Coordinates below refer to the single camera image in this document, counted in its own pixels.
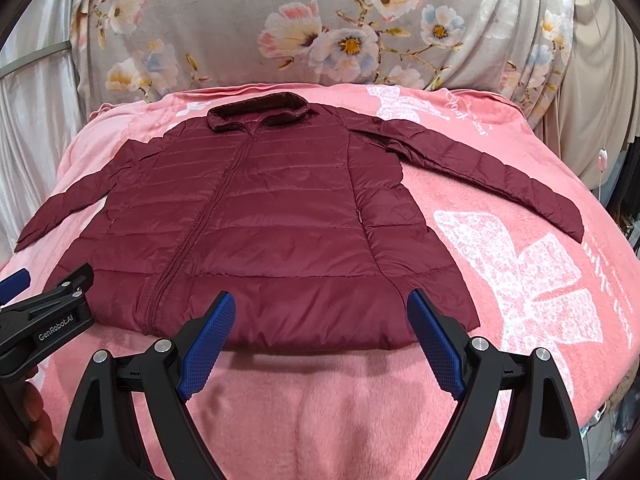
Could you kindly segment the person's left hand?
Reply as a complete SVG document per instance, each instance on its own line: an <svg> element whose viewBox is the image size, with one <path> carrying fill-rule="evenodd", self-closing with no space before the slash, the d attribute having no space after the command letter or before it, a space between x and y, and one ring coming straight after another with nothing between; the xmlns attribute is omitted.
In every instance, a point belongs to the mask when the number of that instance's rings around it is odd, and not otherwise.
<svg viewBox="0 0 640 480"><path fill-rule="evenodd" d="M26 382L22 390L22 405L29 421L28 445L22 443L22 449L33 464L42 460L49 467L58 464L60 442L55 437L49 414L44 410L39 390L30 382L38 373L38 367L26 373Z"/></svg>

